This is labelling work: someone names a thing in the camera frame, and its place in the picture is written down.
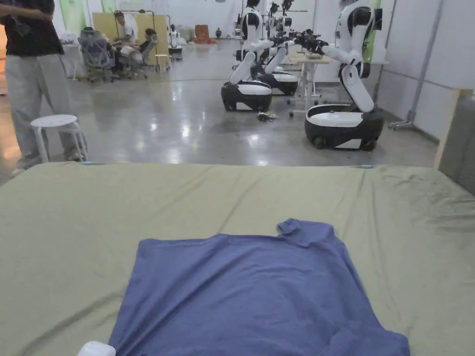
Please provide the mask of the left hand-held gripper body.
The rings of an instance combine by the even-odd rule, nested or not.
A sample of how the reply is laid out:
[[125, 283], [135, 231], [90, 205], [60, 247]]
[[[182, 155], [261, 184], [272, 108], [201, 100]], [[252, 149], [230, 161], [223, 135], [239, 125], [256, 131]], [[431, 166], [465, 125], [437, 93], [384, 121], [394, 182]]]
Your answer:
[[99, 341], [90, 341], [82, 345], [77, 356], [115, 356], [116, 350], [111, 345]]

